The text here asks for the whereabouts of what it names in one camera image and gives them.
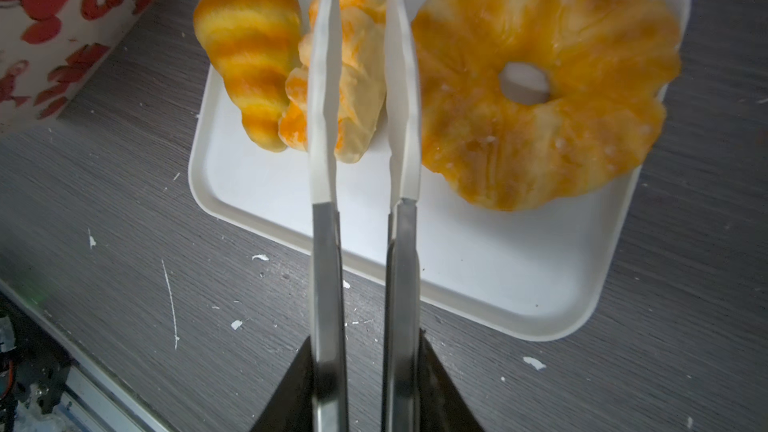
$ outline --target tray rim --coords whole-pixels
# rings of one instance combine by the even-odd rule
[[[682,0],[684,5],[680,15],[680,43],[684,38],[688,19],[690,18],[691,0]],[[195,129],[194,140],[192,143],[192,149],[190,151],[190,160],[187,167],[187,177],[190,186],[190,191],[194,197],[197,205],[200,206],[206,213],[211,216],[215,216],[218,219],[224,220],[235,226],[244,228],[245,230],[254,234],[260,235],[264,238],[268,238],[271,241],[278,244],[292,248],[304,254],[310,254],[312,248],[312,238],[308,235],[303,235],[299,232],[294,232],[288,228],[284,228],[275,224],[272,221],[266,220],[262,217],[255,216],[241,210],[235,206],[225,203],[218,199],[208,187],[206,175],[203,172],[206,153],[210,147],[210,130],[212,130],[214,113],[216,111],[214,107],[214,113],[207,113],[206,106],[209,100],[211,100],[211,93],[221,93],[222,90],[213,90],[212,82],[216,80],[218,72],[209,66],[208,74],[206,77],[205,89],[203,93],[203,99],[200,102],[200,114],[198,115],[197,127]],[[667,91],[668,84],[665,85],[658,93],[659,101],[664,100],[664,96]],[[603,256],[597,260],[600,263],[600,273],[595,274],[595,280],[598,281],[598,285],[595,286],[590,293],[590,297],[582,311],[578,314],[576,320],[571,322],[567,327],[560,328],[557,331],[552,331],[543,334],[533,334],[518,330],[513,330],[507,327],[504,323],[504,316],[515,316],[513,312],[504,310],[500,307],[488,304],[486,302],[479,301],[475,298],[470,298],[460,293],[447,290],[446,288],[426,282],[421,282],[421,300],[424,302],[435,305],[448,312],[453,312],[456,315],[464,317],[473,322],[483,324],[494,330],[503,332],[507,335],[511,335],[515,338],[519,338],[525,341],[554,341],[563,337],[566,337],[573,332],[580,329],[592,316],[592,313],[598,306],[600,296],[602,295],[603,287],[605,285],[605,279],[610,271],[610,264],[613,261],[614,252],[618,245],[618,240],[621,236],[621,231],[624,228],[624,221],[626,220],[629,212],[629,205],[631,204],[634,191],[638,184],[640,177],[640,170],[642,165],[630,172],[628,176],[625,176],[628,180],[624,196],[621,200],[619,208],[619,214],[610,239],[607,241],[607,247]],[[363,258],[357,254],[353,254],[346,250],[342,250],[342,263],[344,269],[358,274],[364,278],[367,278],[377,284],[384,285],[386,271],[383,266],[376,264],[375,262]]]

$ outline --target white scratch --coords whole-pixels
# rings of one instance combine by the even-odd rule
[[[544,365],[540,360],[534,359],[533,357],[523,357],[523,362],[532,365],[536,370],[547,368],[547,366]]]
[[[170,291],[170,281],[168,280],[168,271],[165,270],[165,260],[160,259],[163,265],[163,274],[165,274],[165,284],[168,286],[168,297],[170,297],[170,312],[174,316],[174,350],[179,348],[179,331],[176,328],[176,309],[174,308],[174,293]]]

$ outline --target red wire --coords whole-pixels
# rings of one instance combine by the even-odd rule
[[[3,400],[5,396],[8,395],[8,392],[11,391],[11,387],[13,387],[13,360],[8,361],[8,385],[5,386],[5,392],[2,393],[0,400]]]

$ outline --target gray wooden table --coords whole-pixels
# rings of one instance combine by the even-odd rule
[[[0,142],[0,278],[180,430],[246,430],[306,336],[307,257],[192,199],[196,3],[158,0],[50,130]],[[768,428],[768,0],[694,0],[682,54],[581,330],[527,343],[424,305],[488,430]],[[346,280],[352,430],[377,430],[383,288]]]

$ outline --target orange glazed pastry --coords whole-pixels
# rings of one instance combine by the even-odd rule
[[[298,0],[200,0],[194,12],[195,35],[242,111],[248,137],[273,152],[286,148],[277,123],[298,63],[300,15]]]
[[[497,210],[578,196],[639,166],[680,71],[663,0],[427,0],[412,23],[422,159],[468,202]],[[549,101],[508,100],[508,62],[546,72]]]
[[[312,0],[310,24],[315,25],[320,0]],[[336,158],[353,163],[368,149],[386,95],[384,82],[384,25],[386,0],[340,0],[342,72],[339,139]],[[280,121],[280,137],[293,149],[306,150],[306,83],[312,56],[312,33],[299,44],[302,67],[286,81],[291,100]]]

